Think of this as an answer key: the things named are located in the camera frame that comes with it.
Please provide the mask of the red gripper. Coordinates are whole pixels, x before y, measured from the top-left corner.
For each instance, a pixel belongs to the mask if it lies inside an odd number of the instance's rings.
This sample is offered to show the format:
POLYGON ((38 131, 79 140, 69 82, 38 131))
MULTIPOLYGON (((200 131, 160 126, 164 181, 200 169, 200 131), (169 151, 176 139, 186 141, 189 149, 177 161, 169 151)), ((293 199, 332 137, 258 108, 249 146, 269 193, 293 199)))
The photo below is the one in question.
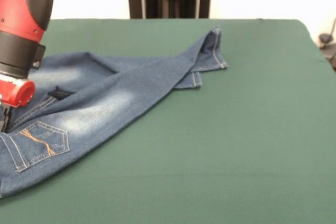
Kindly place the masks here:
POLYGON ((17 79, 1 74, 1 132, 8 129, 12 107, 26 106, 35 93, 35 84, 27 79, 17 79))

